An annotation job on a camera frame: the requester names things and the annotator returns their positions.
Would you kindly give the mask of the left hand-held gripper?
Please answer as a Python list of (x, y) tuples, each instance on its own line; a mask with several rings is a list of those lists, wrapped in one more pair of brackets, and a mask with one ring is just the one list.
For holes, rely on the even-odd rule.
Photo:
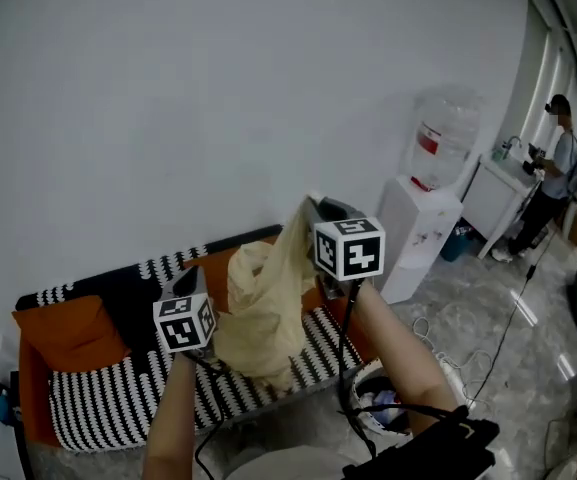
[(162, 288), (161, 298), (166, 300), (153, 304), (153, 320), (167, 353), (205, 360), (212, 357), (217, 317), (207, 293), (201, 266), (182, 270)]

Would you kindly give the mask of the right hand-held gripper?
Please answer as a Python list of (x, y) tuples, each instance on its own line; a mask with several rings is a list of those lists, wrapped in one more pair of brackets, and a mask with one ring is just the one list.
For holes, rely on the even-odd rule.
[(385, 230), (375, 217), (330, 197), (309, 197), (313, 263), (323, 292), (334, 300), (353, 281), (384, 271)]

